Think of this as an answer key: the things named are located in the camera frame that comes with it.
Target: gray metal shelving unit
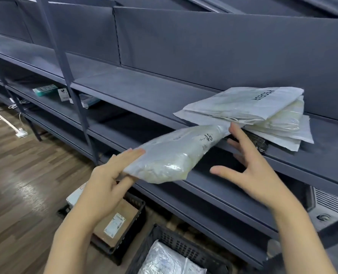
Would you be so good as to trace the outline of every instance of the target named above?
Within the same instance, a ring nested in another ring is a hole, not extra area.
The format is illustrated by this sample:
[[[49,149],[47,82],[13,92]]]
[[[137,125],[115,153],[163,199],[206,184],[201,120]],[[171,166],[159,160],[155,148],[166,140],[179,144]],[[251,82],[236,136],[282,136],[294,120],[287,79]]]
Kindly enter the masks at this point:
[[[173,113],[230,86],[304,87],[315,144],[302,143],[296,153],[270,145],[264,156],[286,183],[338,196],[338,19],[327,19],[338,13],[305,0],[258,0],[269,4],[263,7],[244,0],[115,0],[140,9],[112,8],[110,0],[51,1],[18,0],[30,38],[0,34],[0,98],[34,104],[18,106],[31,123],[98,165],[112,152],[192,126]],[[32,91],[51,83],[66,86],[74,104]],[[81,92],[102,101],[85,110]],[[135,188],[261,268],[267,240],[278,238],[276,225],[266,207],[208,173],[214,164],[242,169],[231,147],[217,147],[186,180]]]

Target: forearm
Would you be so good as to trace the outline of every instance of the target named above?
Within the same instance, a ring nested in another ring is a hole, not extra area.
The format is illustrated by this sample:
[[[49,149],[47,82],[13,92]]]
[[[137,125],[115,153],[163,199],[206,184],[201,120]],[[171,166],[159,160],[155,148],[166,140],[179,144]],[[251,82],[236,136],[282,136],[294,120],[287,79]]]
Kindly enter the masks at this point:
[[[82,274],[93,223],[84,223],[72,210],[57,229],[44,274]]]
[[[308,213],[295,198],[287,209],[274,211],[288,274],[336,274]]]

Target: right hand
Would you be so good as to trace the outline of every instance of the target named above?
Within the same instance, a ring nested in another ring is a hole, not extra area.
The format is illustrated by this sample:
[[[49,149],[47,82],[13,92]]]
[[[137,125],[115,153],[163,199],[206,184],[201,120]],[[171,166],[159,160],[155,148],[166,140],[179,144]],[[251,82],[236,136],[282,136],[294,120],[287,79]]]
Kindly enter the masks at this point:
[[[272,211],[286,208],[289,204],[286,201],[296,199],[295,196],[237,124],[231,123],[229,132],[239,142],[232,139],[228,139],[227,142],[241,153],[234,154],[234,157],[246,167],[246,170],[240,173],[225,166],[213,166],[210,172],[238,185]]]

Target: black plastic basket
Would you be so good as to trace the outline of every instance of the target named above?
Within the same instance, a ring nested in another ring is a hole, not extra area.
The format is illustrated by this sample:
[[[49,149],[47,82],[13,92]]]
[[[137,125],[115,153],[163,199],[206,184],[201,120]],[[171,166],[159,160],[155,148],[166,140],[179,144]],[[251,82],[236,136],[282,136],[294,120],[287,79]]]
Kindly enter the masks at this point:
[[[135,236],[141,231],[146,221],[145,202],[128,192],[123,198],[139,211],[131,221],[124,234],[118,240],[116,246],[109,246],[94,234],[90,239],[90,243],[92,243],[99,251],[105,254],[116,265],[121,264],[122,258],[125,255],[128,247],[134,240]],[[66,205],[57,211],[57,215],[64,219],[69,212],[70,206]]]
[[[140,267],[145,261],[145,258],[153,245],[154,241],[159,240],[166,246],[178,252],[184,257],[189,258],[202,268],[206,268],[208,273],[212,274],[231,274],[232,264],[228,260],[204,250],[197,244],[185,239],[181,235],[161,227],[154,225],[149,235],[144,239],[135,257],[133,258],[126,274],[137,274]]]

